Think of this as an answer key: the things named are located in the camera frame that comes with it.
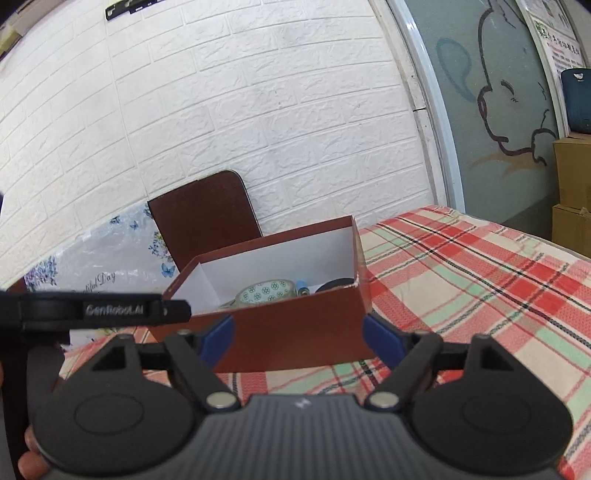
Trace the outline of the person's left hand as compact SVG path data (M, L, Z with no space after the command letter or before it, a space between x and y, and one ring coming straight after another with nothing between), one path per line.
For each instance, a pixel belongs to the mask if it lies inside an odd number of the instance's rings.
M18 469L25 480L41 480L50 470L38 447L33 427L29 426L24 433L27 450L18 460Z

